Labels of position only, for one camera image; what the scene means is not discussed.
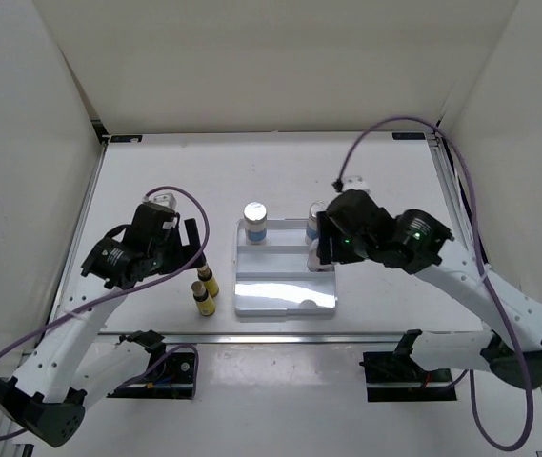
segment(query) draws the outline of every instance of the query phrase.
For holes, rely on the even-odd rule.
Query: vial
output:
[[[198,279],[203,286],[207,289],[207,292],[210,293],[211,297],[215,297],[220,292],[220,287],[217,285],[217,281],[213,277],[213,271],[211,271],[210,266],[207,263],[203,267],[196,269],[198,273]]]
[[[194,281],[192,283],[192,297],[194,297],[194,302],[196,302],[196,307],[198,312],[202,316],[211,316],[215,313],[215,303],[211,298],[209,292],[205,288],[205,285],[200,281]]]
[[[321,265],[319,257],[317,256],[317,247],[319,246],[319,240],[313,240],[309,247],[309,257],[307,258],[307,268],[313,273],[320,271],[334,271],[334,265]]]
[[[307,229],[305,231],[305,243],[311,245],[311,243],[319,237],[317,228],[317,213],[325,211],[328,205],[326,202],[315,202],[309,208],[309,220],[307,221]]]
[[[248,245],[264,245],[267,242],[267,208],[251,202],[243,210],[245,238]]]

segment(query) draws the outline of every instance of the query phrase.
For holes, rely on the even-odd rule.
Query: white enclosure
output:
[[[542,301],[542,2],[0,0],[0,348],[50,311],[101,150],[89,118],[336,131],[400,113],[451,133],[494,269]]]
[[[110,133],[454,121],[515,0],[36,0]]]
[[[0,349],[47,318],[98,152],[35,7],[1,0]],[[0,374],[19,361],[20,351]]]

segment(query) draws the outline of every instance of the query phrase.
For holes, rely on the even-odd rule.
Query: white floor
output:
[[[142,143],[110,144],[90,202],[63,300],[78,297],[79,266],[109,229],[128,223],[143,194],[179,186],[200,199],[211,220],[206,255],[221,288],[217,311],[203,318],[191,299],[189,271],[132,295],[104,332],[152,328],[173,341],[210,342],[247,335],[323,337],[351,343],[200,345],[199,389],[193,401],[106,399],[88,412],[63,447],[37,444],[42,456],[491,456],[471,413],[468,381],[458,401],[369,404],[365,350],[392,345],[356,344],[363,333],[389,338],[409,328],[459,331],[480,321],[441,291],[401,271],[367,262],[337,271],[338,309],[331,319],[239,319],[232,307],[236,222],[252,200],[270,218],[306,217],[309,205],[331,199],[354,134],[145,135]],[[353,156],[347,174],[361,174],[371,196],[392,213],[423,209],[453,227],[426,141],[393,141],[379,133]],[[178,196],[182,219],[200,217]],[[106,341],[109,336],[101,336]],[[103,351],[104,344],[92,353]],[[511,443],[524,423],[523,392],[478,375],[482,420],[492,436]],[[535,424],[515,455],[542,450],[542,395],[535,393]],[[23,436],[18,442],[34,442]]]

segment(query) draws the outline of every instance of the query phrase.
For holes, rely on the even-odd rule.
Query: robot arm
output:
[[[318,214],[322,264],[373,260],[444,290],[491,329],[466,333],[407,332],[394,353],[405,364],[485,370],[516,387],[522,376],[511,340],[483,286],[472,255],[450,230],[424,211],[410,209],[392,218],[361,189],[348,189]],[[542,385],[542,304],[493,271],[492,282],[525,353],[533,387]]]
[[[139,205],[130,225],[111,230],[99,241],[82,266],[84,278],[77,293],[62,304],[63,311],[72,314],[110,290],[130,290],[139,281],[177,271],[192,259],[201,248],[196,222],[184,221],[189,244],[183,246],[174,209],[173,196],[161,194],[156,201]],[[122,241],[115,240],[121,231],[125,231]],[[191,268],[204,265],[205,256],[200,254]],[[165,353],[162,336],[136,332],[121,337],[110,354],[80,367],[102,326],[126,297],[73,314],[50,330],[8,380],[0,378],[0,409],[53,447],[67,442],[88,408],[141,375]]]

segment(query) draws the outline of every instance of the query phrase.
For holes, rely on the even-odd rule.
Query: purple cable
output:
[[[209,242],[209,239],[210,239],[210,221],[209,221],[209,219],[207,217],[207,213],[205,212],[205,210],[203,209],[201,204],[192,195],[190,195],[188,192],[186,192],[185,190],[183,190],[181,188],[176,188],[174,186],[160,186],[158,188],[150,190],[148,193],[146,193],[146,196],[150,197],[153,193],[156,193],[159,190],[171,190],[171,191],[174,191],[174,192],[181,193],[182,195],[187,197],[189,200],[191,200],[194,203],[194,205],[198,208],[198,210],[201,212],[201,216],[203,217],[203,223],[205,225],[205,237],[203,238],[203,243],[201,244],[201,247],[199,248],[199,250],[194,253],[192,258],[188,262],[186,262],[186,264],[183,267],[177,269],[173,273],[170,273],[170,274],[168,274],[166,276],[162,276],[162,277],[160,277],[158,279],[155,279],[153,281],[150,281],[150,282],[148,282],[146,284],[142,284],[142,285],[134,287],[134,288],[129,288],[127,290],[117,290],[116,292],[111,292],[111,293],[109,293],[107,295],[104,295],[103,297],[96,298],[95,300],[91,300],[91,301],[85,303],[84,305],[74,309],[72,311],[72,314],[79,314],[79,313],[87,310],[88,308],[97,307],[97,306],[101,305],[102,303],[107,302],[108,300],[112,300],[112,299],[118,298],[118,297],[123,297],[125,295],[129,295],[129,294],[132,294],[132,293],[135,293],[135,292],[139,292],[141,290],[145,290],[147,288],[151,288],[152,286],[156,286],[158,284],[164,283],[165,281],[169,281],[171,278],[174,278],[178,274],[180,274],[183,271],[185,271],[186,269],[188,269],[196,261],[196,259],[198,259],[199,256],[203,253],[203,251],[204,251],[205,247],[207,246],[207,243]],[[23,343],[30,340],[31,338],[34,338],[34,337],[36,337],[38,335],[41,335],[45,331],[48,331],[48,330],[50,330],[52,328],[59,327],[60,325],[68,322],[69,319],[73,319],[72,314],[65,314],[65,315],[59,317],[58,319],[46,324],[45,326],[40,327],[38,330],[34,330],[33,332],[28,333],[27,335],[19,338],[15,342],[13,342],[10,345],[6,346],[2,350],[0,350],[0,359],[2,357],[4,357],[6,354],[8,354],[9,352],[11,352],[12,350],[14,350],[14,349],[18,348],[19,346],[21,346]],[[196,348],[194,346],[192,346],[192,345],[181,345],[181,346],[183,346],[184,348],[186,348],[186,347],[192,348],[195,351],[195,354],[196,354]],[[194,375],[196,375],[197,370],[198,370],[198,355],[196,356],[196,363],[195,363],[195,366],[194,366]],[[194,392],[195,392],[195,387],[192,389],[192,396],[194,396]],[[21,430],[18,430],[18,431],[14,431],[13,433],[9,433],[8,435],[0,436],[0,441],[9,440],[10,438],[14,438],[15,436],[19,436],[19,435],[21,435],[21,434],[23,434],[25,432],[26,432],[26,430],[21,429]]]
[[[428,128],[432,129],[435,133],[442,136],[446,140],[446,142],[449,144],[449,146],[451,146],[454,152],[454,155],[456,155],[459,163],[461,164],[465,181],[468,185],[468,189],[470,190],[470,207],[472,209],[473,250],[475,252],[475,261],[476,261],[476,266],[478,267],[478,272],[480,273],[481,276],[485,276],[484,262],[482,260],[482,248],[480,246],[480,235],[479,235],[479,226],[478,226],[478,208],[476,205],[475,193],[473,191],[472,177],[470,175],[468,166],[466,165],[463,154],[461,154],[461,151],[456,146],[456,144],[454,144],[449,139],[449,137],[444,133],[444,131],[442,131],[442,129],[440,129],[439,127],[435,126],[434,124],[430,122],[427,122],[424,119],[420,119],[414,116],[388,117],[387,119],[383,119],[382,121],[377,122],[376,124],[373,124],[367,130],[360,133],[360,135],[355,139],[355,141],[351,145],[351,148],[349,149],[349,152],[347,152],[347,156],[345,157],[345,162],[343,163],[343,166],[340,169],[340,173],[338,174],[338,182],[342,182],[343,173],[345,172],[345,169],[347,168],[347,164],[349,163],[349,160],[351,159],[351,156],[353,152],[355,151],[355,148],[357,148],[357,146],[361,143],[361,141],[369,133],[376,131],[378,128],[384,126],[385,124],[388,124],[389,122],[395,122],[395,121],[413,121],[413,122],[422,124],[424,126],[427,126]],[[495,442],[491,438],[491,436],[489,436],[487,431],[482,427],[482,423],[480,422],[480,417],[478,416],[476,396],[475,396],[474,375],[473,375],[473,371],[470,370],[470,380],[471,380],[470,389],[471,389],[471,394],[472,394],[473,420],[475,421],[476,426],[480,430],[480,433],[482,434],[482,436],[487,440],[487,442],[489,442],[491,446],[499,450],[502,450],[504,452],[512,452],[523,447],[525,443],[527,442],[527,440],[529,439],[529,436],[531,435],[531,430],[533,426],[533,389],[532,389],[532,384],[531,384],[531,375],[529,374],[529,369],[527,368],[527,362],[525,361],[525,356],[523,354],[522,347],[520,347],[520,343],[518,342],[518,338],[516,337],[516,333],[514,332],[514,329],[510,322],[508,314],[503,309],[501,300],[499,299],[499,296],[497,295],[497,292],[495,291],[494,287],[492,286],[491,280],[488,277],[485,277],[484,285],[487,288],[487,291],[489,292],[489,295],[491,296],[492,301],[494,302],[497,308],[497,311],[499,312],[499,315],[501,316],[501,320],[503,321],[503,324],[506,327],[506,331],[508,332],[508,335],[510,336],[510,341],[512,342],[514,355],[516,356],[516,361],[518,362],[518,367],[520,368],[520,372],[523,377],[525,398],[527,400],[527,416],[525,419],[525,426],[523,428],[522,434],[520,435],[520,437],[516,440],[514,444],[509,445],[509,446],[504,446]],[[463,376],[465,376],[465,373],[466,371],[461,373],[461,376],[459,376],[459,378],[462,379]]]

